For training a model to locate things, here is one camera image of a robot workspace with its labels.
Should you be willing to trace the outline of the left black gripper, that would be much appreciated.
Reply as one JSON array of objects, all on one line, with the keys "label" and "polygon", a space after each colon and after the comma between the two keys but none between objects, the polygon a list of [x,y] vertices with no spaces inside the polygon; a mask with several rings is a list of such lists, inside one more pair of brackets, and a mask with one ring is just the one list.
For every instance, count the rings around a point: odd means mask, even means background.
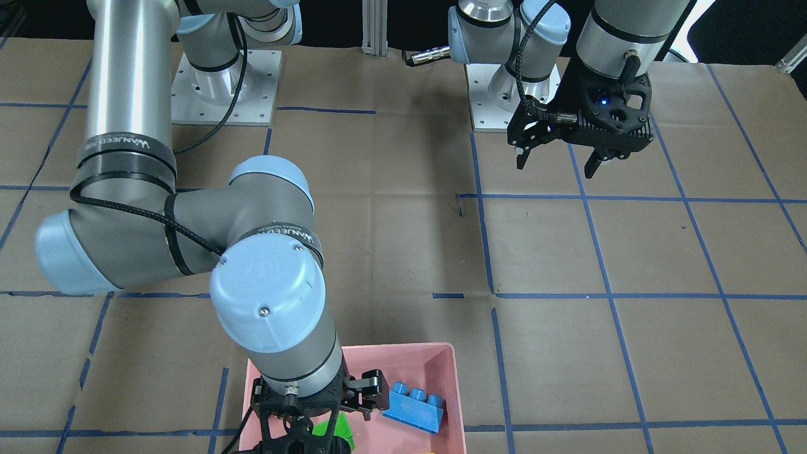
[{"label": "left black gripper", "polygon": [[565,126],[562,140],[593,148],[583,167],[587,179],[603,163],[628,158],[648,147],[654,141],[649,124],[652,89],[649,76],[639,72],[641,62],[639,58],[619,59],[617,75],[612,78],[594,72],[582,59],[572,58],[550,107],[525,95],[507,128],[508,144],[516,148],[516,169],[524,169],[533,149],[559,140],[554,130],[559,112],[578,117]]}]

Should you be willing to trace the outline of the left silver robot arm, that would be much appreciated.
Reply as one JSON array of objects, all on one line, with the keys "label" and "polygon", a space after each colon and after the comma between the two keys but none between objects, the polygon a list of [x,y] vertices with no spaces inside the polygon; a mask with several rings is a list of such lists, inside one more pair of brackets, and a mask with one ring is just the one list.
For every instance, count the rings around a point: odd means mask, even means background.
[{"label": "left silver robot arm", "polygon": [[649,123],[649,67],[674,31],[687,1],[596,1],[559,84],[549,95],[572,20],[556,1],[458,1],[448,12],[451,58],[498,64],[512,118],[508,143],[522,169],[536,147],[555,140],[591,147],[583,170],[626,159],[654,141]]}]

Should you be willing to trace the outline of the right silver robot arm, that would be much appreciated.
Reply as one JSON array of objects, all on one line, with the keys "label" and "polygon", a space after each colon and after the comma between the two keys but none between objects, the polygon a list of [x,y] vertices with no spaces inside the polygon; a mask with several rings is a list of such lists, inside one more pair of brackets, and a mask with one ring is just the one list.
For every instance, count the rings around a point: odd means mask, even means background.
[{"label": "right silver robot arm", "polygon": [[248,43],[295,43],[294,1],[89,1],[95,20],[76,207],[38,227],[38,265],[67,295],[210,271],[226,333],[260,373],[254,453],[349,453],[340,412],[386,410],[378,369],[348,372],[327,305],[315,204],[299,167],[273,155],[239,164],[219,189],[176,191],[170,63],[186,35],[201,72],[244,78]]}]

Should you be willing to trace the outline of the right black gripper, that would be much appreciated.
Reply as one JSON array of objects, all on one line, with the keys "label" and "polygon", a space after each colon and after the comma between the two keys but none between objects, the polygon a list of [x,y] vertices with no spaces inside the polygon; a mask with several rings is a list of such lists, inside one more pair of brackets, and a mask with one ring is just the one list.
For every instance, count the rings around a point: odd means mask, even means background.
[{"label": "right black gripper", "polygon": [[355,379],[341,366],[323,390],[308,397],[300,392],[272,390],[262,377],[252,381],[252,413],[260,438],[253,453],[351,453],[346,439],[335,434],[344,412],[360,412],[369,422],[375,411],[390,408],[390,387],[381,369]]}]

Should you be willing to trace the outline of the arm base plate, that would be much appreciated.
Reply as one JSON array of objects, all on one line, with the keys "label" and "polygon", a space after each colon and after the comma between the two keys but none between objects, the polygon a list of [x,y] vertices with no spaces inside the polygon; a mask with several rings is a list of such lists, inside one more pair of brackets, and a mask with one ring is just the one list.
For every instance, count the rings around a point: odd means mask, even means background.
[{"label": "arm base plate", "polygon": [[[245,79],[227,125],[268,127],[275,109],[281,74],[282,52],[251,50]],[[216,125],[228,111],[240,75],[242,61],[210,73],[191,66],[186,55],[178,66],[171,88],[173,124]]]},{"label": "arm base plate", "polygon": [[504,64],[466,64],[473,131],[506,132],[520,102],[516,80]]}]

